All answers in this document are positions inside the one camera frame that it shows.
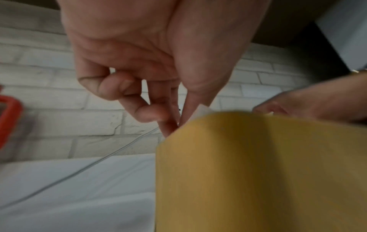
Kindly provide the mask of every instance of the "wire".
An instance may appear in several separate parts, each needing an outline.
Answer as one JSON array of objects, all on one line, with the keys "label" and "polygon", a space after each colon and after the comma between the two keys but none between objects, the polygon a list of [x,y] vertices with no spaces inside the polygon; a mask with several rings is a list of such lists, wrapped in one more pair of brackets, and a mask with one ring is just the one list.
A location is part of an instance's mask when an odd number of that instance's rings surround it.
[{"label": "wire", "polygon": [[87,165],[87,166],[85,166],[84,168],[81,168],[81,169],[79,169],[78,171],[76,171],[76,172],[74,172],[74,173],[72,173],[72,174],[70,174],[70,175],[68,175],[68,176],[65,176],[65,177],[63,177],[63,178],[61,178],[61,179],[59,179],[59,180],[57,180],[57,181],[55,181],[55,182],[52,182],[51,184],[48,184],[48,185],[46,185],[46,186],[44,186],[44,187],[40,188],[39,190],[36,190],[36,191],[34,191],[33,193],[30,193],[30,194],[29,194],[29,195],[27,195],[27,196],[24,196],[24,197],[22,197],[22,198],[20,198],[20,199],[18,199],[18,200],[15,200],[15,201],[12,201],[12,202],[9,202],[9,203],[7,203],[7,204],[5,204],[5,205],[0,206],[0,210],[4,210],[4,209],[6,209],[6,208],[9,208],[9,207],[12,207],[12,206],[14,206],[14,205],[20,204],[20,203],[22,203],[22,202],[24,202],[24,201],[27,201],[28,199],[31,199],[31,198],[33,198],[33,197],[37,196],[38,194],[40,194],[40,193],[42,193],[42,192],[44,192],[44,191],[46,191],[46,190],[48,190],[48,189],[50,189],[50,188],[52,188],[52,187],[56,186],[56,185],[59,185],[59,184],[63,183],[64,181],[67,181],[67,180],[69,180],[69,179],[71,179],[71,178],[73,178],[73,177],[75,177],[75,176],[77,176],[77,175],[81,174],[82,172],[87,171],[87,170],[88,170],[88,169],[90,169],[91,167],[93,167],[93,166],[95,166],[95,165],[99,164],[100,162],[104,161],[105,159],[108,159],[109,157],[113,156],[113,155],[114,155],[114,154],[116,154],[117,152],[122,151],[123,149],[125,149],[125,148],[127,148],[127,147],[131,146],[132,144],[134,144],[134,143],[136,143],[137,141],[139,141],[140,139],[142,139],[144,136],[149,135],[149,134],[153,133],[153,132],[154,132],[154,131],[156,131],[156,130],[158,130],[158,128],[155,128],[155,129],[153,129],[153,130],[151,130],[151,131],[149,131],[149,132],[147,132],[147,133],[145,133],[145,134],[143,134],[143,135],[140,135],[139,137],[137,137],[136,139],[134,139],[132,142],[130,142],[129,144],[127,144],[127,145],[123,146],[122,148],[118,149],[117,151],[114,151],[114,152],[112,152],[111,154],[109,154],[109,155],[107,155],[107,156],[105,156],[105,157],[102,157],[102,158],[100,158],[99,160],[94,161],[94,162],[93,162],[93,163],[91,163],[91,164],[88,164],[88,165]]}]

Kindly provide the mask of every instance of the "wall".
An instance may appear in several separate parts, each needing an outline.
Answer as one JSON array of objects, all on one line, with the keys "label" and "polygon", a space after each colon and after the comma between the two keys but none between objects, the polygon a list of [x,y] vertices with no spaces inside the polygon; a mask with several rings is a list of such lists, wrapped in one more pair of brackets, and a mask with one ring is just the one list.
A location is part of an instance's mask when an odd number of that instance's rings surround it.
[{"label": "wall", "polygon": [[367,1],[342,0],[317,25],[349,69],[367,65]]}]

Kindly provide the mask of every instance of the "fingernail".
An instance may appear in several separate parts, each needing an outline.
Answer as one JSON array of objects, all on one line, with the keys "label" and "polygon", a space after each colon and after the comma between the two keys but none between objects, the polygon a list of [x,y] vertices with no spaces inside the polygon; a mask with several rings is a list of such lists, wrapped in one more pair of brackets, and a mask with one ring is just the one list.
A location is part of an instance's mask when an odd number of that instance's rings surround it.
[{"label": "fingernail", "polygon": [[120,84],[120,91],[121,92],[125,92],[126,89],[128,89],[132,84],[134,83],[134,81],[132,80],[123,80]]}]

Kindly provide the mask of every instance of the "hand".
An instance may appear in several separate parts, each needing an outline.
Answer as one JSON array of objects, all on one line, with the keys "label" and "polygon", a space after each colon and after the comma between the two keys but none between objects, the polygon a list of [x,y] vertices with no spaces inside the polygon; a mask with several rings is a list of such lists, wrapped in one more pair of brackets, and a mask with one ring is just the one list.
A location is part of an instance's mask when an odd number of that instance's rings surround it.
[{"label": "hand", "polygon": [[256,106],[253,112],[340,122],[363,120],[367,118],[366,89],[367,74],[345,76],[283,92]]},{"label": "hand", "polygon": [[[164,136],[210,105],[270,0],[58,0],[79,82]],[[116,72],[110,74],[109,67]],[[147,80],[151,105],[141,98]],[[187,88],[182,116],[178,86]]]}]

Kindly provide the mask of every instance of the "red object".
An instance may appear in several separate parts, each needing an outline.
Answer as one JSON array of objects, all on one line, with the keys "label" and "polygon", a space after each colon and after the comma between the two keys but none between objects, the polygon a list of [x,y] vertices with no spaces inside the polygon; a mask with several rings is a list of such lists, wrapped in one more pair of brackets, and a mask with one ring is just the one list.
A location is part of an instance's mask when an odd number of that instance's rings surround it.
[{"label": "red object", "polygon": [[16,125],[23,107],[19,100],[0,95],[0,102],[6,104],[5,110],[0,115],[0,148],[4,146],[10,133]]}]

